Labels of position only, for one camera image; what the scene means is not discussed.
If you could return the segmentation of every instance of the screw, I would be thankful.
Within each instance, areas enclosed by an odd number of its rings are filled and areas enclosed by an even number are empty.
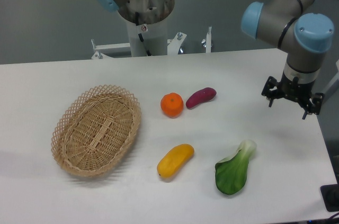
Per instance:
[[[178,40],[181,40],[181,37],[183,36],[182,32],[178,32]]]
[[[180,48],[179,48],[178,55],[182,55],[184,52],[185,52],[185,51],[184,51],[183,47],[180,47]]]
[[[96,44],[94,43],[94,39],[91,40],[92,46],[93,46],[93,51],[96,50]],[[100,51],[97,51],[97,53],[99,54],[99,59],[102,59],[102,54]]]
[[[202,47],[203,48],[206,48],[206,40],[205,39],[203,39],[202,41],[201,41],[201,45],[202,45]]]

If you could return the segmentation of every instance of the toy vegetable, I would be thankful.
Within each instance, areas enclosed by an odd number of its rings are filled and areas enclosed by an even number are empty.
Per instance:
[[[158,174],[162,178],[173,176],[194,154],[194,148],[182,144],[170,150],[157,166]]]
[[[216,163],[216,186],[227,195],[240,191],[247,179],[249,158],[254,154],[256,143],[252,140],[241,142],[236,152]]]

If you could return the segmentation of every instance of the robotic arm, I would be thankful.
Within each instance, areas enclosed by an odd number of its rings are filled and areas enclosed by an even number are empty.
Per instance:
[[[118,11],[127,24],[132,56],[167,54],[164,21],[174,0],[97,0],[107,11]]]
[[[167,54],[166,37],[160,41],[152,36],[153,42],[145,41],[144,37],[147,25],[155,25],[170,15],[174,0],[98,1],[108,11],[119,10],[127,22],[142,26],[136,30],[137,41],[130,34],[132,56],[133,51],[140,50],[143,50],[140,54],[142,56]],[[288,53],[281,81],[269,77],[262,95],[270,101],[269,106],[279,98],[297,102],[305,111],[303,119],[307,114],[320,113],[324,94],[313,94],[312,87],[334,34],[334,25],[326,16],[303,15],[314,1],[273,0],[269,4],[255,2],[245,11],[241,24],[242,31],[252,38],[263,40]]]
[[[273,0],[264,5],[252,3],[242,18],[242,31],[287,52],[280,82],[267,80],[262,95],[273,100],[297,102],[307,114],[319,114],[323,93],[311,92],[322,62],[332,44],[334,25],[321,14],[303,12],[315,0]]]

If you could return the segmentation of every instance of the yellow mango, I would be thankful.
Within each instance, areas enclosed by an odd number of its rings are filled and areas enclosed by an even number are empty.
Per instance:
[[[157,166],[158,174],[162,178],[174,175],[194,154],[194,148],[182,144],[170,150]]]

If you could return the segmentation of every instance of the black cable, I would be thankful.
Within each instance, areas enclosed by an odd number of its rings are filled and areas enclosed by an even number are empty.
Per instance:
[[[328,220],[332,220],[332,219],[334,219],[334,217],[337,217],[338,215],[339,215],[339,212],[337,212],[336,214],[334,214],[331,217],[329,217]]]
[[[136,26],[139,26],[139,25],[140,25],[140,24],[139,24],[139,13],[136,12]],[[142,45],[143,45],[144,48],[145,48],[145,52],[146,52],[147,56],[152,56],[151,52],[150,52],[149,49],[146,47],[146,44],[145,44],[145,42],[144,42],[144,37],[142,36],[142,34],[139,33],[138,36],[139,36],[139,39],[140,39]]]

